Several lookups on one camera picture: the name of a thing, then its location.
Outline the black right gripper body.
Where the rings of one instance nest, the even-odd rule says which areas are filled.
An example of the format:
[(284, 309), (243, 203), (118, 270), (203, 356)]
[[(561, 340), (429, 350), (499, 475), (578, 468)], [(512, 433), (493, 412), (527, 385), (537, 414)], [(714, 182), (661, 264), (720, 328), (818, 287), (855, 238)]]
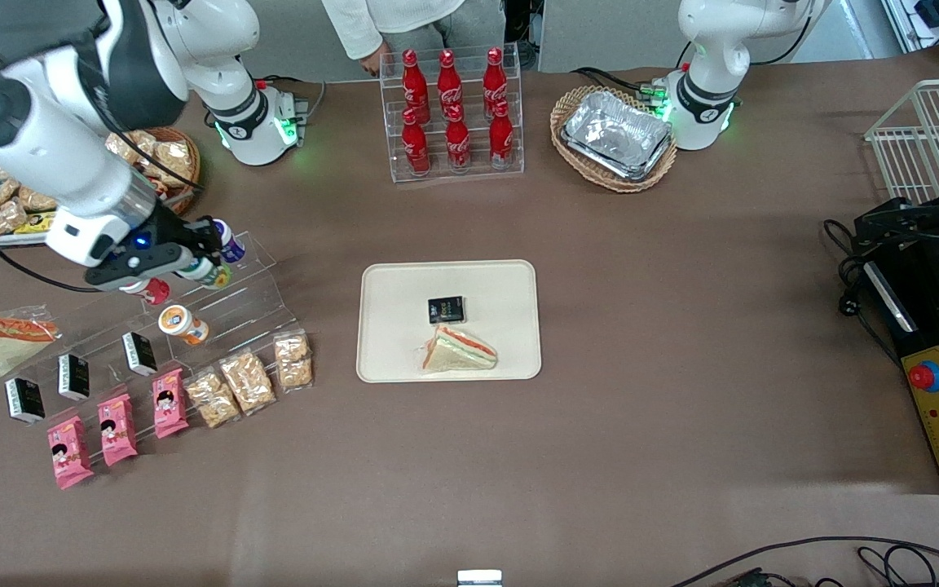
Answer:
[(154, 205), (152, 215), (127, 234), (94, 239), (90, 256), (95, 264), (83, 272), (83, 280), (105, 291), (182, 270), (199, 258), (219, 265), (222, 255), (197, 248), (192, 223), (168, 205)]

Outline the person's hand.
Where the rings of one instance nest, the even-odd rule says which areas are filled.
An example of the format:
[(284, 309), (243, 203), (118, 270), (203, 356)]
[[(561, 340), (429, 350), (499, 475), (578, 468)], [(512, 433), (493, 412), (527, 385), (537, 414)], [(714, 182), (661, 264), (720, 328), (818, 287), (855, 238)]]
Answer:
[(371, 55), (362, 57), (362, 59), (359, 60), (361, 69), (370, 77), (380, 77), (381, 67), (383, 67), (383, 64), (386, 62), (389, 53), (391, 53), (389, 44), (385, 40), (381, 41), (380, 45), (377, 46), (377, 49)]

